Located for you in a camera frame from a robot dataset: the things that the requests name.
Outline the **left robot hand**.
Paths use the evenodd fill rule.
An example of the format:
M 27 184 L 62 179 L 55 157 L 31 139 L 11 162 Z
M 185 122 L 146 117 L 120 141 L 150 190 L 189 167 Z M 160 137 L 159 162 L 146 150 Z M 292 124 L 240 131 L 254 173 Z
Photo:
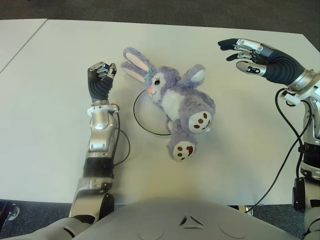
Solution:
M 108 100 L 116 73 L 117 67 L 115 63 L 107 64 L 99 61 L 88 68 L 88 91 L 93 102 Z

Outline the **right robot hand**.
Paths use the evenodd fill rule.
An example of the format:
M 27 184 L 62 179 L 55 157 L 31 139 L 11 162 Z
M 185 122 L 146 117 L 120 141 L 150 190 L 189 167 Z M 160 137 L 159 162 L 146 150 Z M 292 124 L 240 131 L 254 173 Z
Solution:
M 255 40 L 230 38 L 217 43 L 222 51 L 237 51 L 226 58 L 238 60 L 236 68 L 246 74 L 261 76 L 269 82 L 289 86 L 305 68 L 287 53 Z

